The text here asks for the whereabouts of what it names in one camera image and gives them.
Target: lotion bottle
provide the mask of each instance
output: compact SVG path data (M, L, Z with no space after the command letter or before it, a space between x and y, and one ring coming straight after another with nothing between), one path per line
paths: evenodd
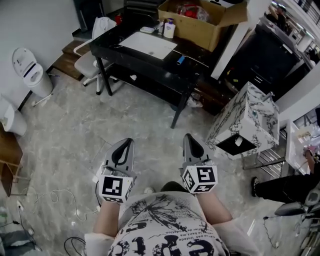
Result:
M163 35L166 38L174 38L176 25L174 24L173 18L168 18L168 22L164 24L164 33Z

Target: plug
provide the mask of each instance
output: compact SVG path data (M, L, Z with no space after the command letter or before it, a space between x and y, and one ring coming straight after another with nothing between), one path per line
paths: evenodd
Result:
M18 205L18 208L21 209L21 211L25 210L24 206L22 205L22 203L19 200L16 201L16 204Z

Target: white sink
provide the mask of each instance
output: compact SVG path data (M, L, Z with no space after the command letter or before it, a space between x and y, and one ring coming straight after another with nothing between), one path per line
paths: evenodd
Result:
M119 45L148 54L160 60L163 60L177 46L174 42L142 32L135 32L119 43Z

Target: white cable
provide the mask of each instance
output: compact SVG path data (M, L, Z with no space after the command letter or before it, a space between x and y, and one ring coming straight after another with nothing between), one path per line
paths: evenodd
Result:
M98 212L98 210L91 211L91 212L85 212L85 213L84 213L85 218L84 218L84 219L81 219L81 218L79 217L79 215L78 215L76 197L75 197L75 195L74 195L70 190L67 190L67 189L54 189L54 190L52 190L52 191L50 191L50 192L47 192L47 193L44 193L44 194L42 194L41 196L38 197L38 194L37 194L37 192L36 192L36 189L35 189L34 187L32 187L32 186L29 186L29 187L34 189L35 196L36 196L36 200L35 200L35 202L33 203L33 205L36 204L36 207L35 207L34 211L32 212L33 214L35 213L35 211L36 211L36 209L37 209L37 207L38 207L38 201L39 201L40 198L44 197L45 195L50 194L51 202L54 203L54 204L56 204L57 202L59 202L59 197L58 197L58 195L57 195L56 192L61 192L61 191L67 191L67 192L69 192L69 193L73 196L75 215L76 215L76 217L78 218L79 221L85 222L85 221L87 220L87 215L88 215L88 214L94 214L94 213ZM52 194L54 194L54 195L56 196L56 201L54 201L54 200L52 199Z

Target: black marble tabletop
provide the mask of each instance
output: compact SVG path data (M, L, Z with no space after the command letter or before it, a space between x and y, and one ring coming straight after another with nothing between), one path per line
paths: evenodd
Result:
M164 59L158 59L119 45L120 42L147 25L147 22L141 20L139 22L127 21L117 25L90 43L92 54L143 74L177 92L183 93L190 90L196 85L199 75L208 68L188 57L181 65L177 65L177 60L181 57L180 53L205 64L211 52L188 40L178 37L168 39L156 32L152 35L176 43L174 50L180 53L171 51Z

